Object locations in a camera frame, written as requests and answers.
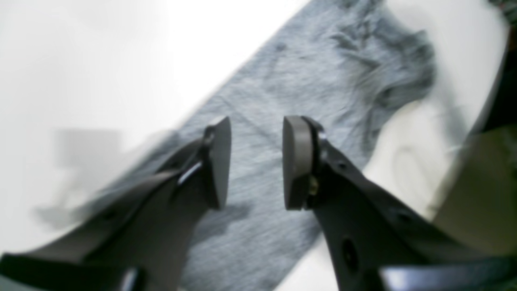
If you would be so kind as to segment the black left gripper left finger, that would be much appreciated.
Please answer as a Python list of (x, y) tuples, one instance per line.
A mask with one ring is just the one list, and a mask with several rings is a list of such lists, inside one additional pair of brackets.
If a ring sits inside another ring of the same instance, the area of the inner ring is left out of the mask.
[(189, 242), (227, 203), (231, 121), (201, 138), (68, 234), (1, 256), (2, 291), (175, 291)]

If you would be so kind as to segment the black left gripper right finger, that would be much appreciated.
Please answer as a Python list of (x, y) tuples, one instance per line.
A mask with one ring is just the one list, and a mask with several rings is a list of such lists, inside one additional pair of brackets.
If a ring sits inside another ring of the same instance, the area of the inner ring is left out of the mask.
[(370, 181), (308, 116), (285, 116), (287, 210), (309, 210), (340, 291), (509, 291), (516, 258), (474, 250)]

